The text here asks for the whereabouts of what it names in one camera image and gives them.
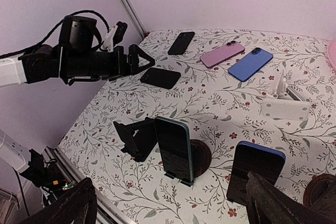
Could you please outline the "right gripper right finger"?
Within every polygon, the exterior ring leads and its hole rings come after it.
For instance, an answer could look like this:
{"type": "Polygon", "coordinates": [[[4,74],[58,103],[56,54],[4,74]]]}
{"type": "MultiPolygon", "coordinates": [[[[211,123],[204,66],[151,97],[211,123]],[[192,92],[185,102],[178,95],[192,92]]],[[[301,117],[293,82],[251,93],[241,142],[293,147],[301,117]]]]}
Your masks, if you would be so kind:
{"type": "Polygon", "coordinates": [[[333,184],[311,206],[298,203],[256,173],[248,173],[250,223],[333,223],[333,184]]]}

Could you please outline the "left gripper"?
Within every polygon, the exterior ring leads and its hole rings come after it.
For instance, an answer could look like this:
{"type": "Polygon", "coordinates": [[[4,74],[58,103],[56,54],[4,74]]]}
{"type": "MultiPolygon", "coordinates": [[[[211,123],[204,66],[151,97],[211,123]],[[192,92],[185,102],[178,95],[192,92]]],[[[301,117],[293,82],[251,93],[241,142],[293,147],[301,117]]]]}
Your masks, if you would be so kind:
{"type": "MultiPolygon", "coordinates": [[[[59,36],[59,77],[67,85],[118,78],[126,63],[123,47],[112,52],[100,50],[103,39],[93,18],[68,15],[62,21],[59,36]]],[[[155,65],[155,59],[138,45],[128,53],[129,74],[138,74],[155,65]]]]}

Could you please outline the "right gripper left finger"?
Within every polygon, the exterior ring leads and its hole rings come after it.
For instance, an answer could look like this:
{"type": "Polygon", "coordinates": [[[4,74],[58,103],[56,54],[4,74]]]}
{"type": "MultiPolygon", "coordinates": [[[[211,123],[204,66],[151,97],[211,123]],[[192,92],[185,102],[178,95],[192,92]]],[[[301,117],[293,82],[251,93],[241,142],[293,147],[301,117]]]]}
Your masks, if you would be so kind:
{"type": "Polygon", "coordinates": [[[39,223],[95,223],[97,196],[90,178],[84,178],[67,190],[50,206],[21,221],[21,224],[39,223]]]}

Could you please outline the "black phone blue edge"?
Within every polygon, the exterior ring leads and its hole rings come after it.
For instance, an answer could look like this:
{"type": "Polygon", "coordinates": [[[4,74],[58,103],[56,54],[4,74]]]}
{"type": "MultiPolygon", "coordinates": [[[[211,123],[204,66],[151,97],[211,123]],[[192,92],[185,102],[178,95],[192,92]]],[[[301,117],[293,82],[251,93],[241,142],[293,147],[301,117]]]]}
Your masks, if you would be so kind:
{"type": "Polygon", "coordinates": [[[248,173],[256,173],[271,185],[275,185],[285,162],[286,156],[281,151],[248,141],[238,142],[226,194],[227,200],[246,206],[248,173]]]}

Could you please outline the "dark grey phone stand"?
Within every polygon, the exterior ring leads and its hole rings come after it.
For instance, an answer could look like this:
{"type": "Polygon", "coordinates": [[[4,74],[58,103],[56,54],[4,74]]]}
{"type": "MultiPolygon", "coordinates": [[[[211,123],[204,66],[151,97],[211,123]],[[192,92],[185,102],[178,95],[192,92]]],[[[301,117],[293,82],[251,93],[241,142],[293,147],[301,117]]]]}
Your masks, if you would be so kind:
{"type": "Polygon", "coordinates": [[[165,176],[179,179],[188,187],[193,185],[196,177],[207,171],[212,159],[211,151],[204,142],[191,139],[190,146],[189,152],[160,149],[165,176]]]}

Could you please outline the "black folding phone stand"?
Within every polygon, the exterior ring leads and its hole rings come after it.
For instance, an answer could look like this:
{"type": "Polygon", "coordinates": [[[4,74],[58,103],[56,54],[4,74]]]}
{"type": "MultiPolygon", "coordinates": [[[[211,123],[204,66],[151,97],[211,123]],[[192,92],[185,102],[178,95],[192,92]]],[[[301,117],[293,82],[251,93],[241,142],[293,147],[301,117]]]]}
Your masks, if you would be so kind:
{"type": "Polygon", "coordinates": [[[146,117],[132,124],[113,123],[120,140],[121,152],[130,154],[135,162],[144,162],[157,144],[154,120],[146,117]]]}

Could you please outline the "black phone teal edge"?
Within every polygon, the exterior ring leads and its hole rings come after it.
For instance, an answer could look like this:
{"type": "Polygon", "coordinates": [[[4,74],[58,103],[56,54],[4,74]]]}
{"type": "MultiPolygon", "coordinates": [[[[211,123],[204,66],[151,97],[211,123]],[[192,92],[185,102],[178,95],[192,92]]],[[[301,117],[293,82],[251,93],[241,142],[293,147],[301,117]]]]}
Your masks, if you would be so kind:
{"type": "Polygon", "coordinates": [[[188,187],[192,186],[194,170],[188,126],[158,116],[154,119],[154,127],[165,176],[179,179],[188,187]]]}

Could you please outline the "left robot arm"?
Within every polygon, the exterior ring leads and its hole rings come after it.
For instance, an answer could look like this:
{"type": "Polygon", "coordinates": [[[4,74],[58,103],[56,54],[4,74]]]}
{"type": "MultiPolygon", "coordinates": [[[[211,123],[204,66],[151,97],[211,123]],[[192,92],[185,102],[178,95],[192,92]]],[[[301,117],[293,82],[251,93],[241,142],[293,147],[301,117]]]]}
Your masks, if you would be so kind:
{"type": "Polygon", "coordinates": [[[60,78],[66,85],[98,82],[132,76],[155,65],[155,60],[132,44],[127,53],[119,43],[127,23],[107,26],[101,36],[97,20],[84,17],[84,10],[65,16],[58,44],[47,45],[47,38],[28,48],[1,55],[1,86],[32,84],[60,78]]]}

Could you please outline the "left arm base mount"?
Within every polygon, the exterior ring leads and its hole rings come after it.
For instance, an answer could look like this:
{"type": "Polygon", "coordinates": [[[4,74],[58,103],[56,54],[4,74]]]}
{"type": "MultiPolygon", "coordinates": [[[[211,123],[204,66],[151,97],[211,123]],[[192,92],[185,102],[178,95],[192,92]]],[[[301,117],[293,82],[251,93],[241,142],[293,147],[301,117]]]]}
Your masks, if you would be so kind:
{"type": "Polygon", "coordinates": [[[28,166],[19,172],[22,177],[42,190],[44,206],[54,203],[76,184],[68,181],[57,162],[55,158],[45,161],[41,154],[30,149],[28,151],[28,166]]]}

